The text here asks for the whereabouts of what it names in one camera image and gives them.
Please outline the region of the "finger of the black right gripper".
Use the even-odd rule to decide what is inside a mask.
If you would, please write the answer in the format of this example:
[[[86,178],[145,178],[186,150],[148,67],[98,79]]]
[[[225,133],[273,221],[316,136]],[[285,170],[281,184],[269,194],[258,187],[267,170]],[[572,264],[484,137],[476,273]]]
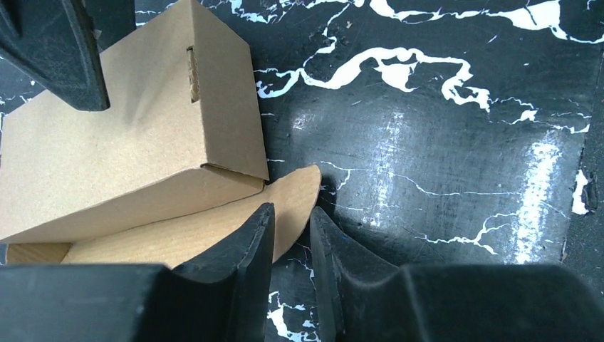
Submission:
[[[1,57],[76,110],[104,111],[100,53],[135,28],[134,1],[2,1]]]

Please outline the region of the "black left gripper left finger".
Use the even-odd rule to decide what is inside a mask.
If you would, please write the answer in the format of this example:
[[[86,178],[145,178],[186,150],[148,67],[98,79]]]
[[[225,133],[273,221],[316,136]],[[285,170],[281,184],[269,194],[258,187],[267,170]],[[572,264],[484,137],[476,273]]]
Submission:
[[[3,341],[262,341],[275,209],[173,269],[162,264],[1,268]]]

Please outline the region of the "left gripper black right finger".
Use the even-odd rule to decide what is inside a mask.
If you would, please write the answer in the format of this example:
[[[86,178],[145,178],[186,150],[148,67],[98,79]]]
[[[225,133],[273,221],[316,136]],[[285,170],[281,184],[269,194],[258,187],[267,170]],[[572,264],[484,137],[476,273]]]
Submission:
[[[603,304],[547,264],[396,266],[320,207],[310,238],[323,341],[601,341]]]

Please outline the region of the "brown cardboard box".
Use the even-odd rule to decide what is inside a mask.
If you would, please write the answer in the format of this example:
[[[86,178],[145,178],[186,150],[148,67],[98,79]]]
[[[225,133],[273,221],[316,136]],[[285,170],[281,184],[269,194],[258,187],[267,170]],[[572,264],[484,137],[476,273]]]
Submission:
[[[101,113],[45,91],[4,119],[1,243],[8,264],[177,266],[275,207],[275,259],[300,237],[316,165],[274,181],[249,45],[178,1],[100,60]]]

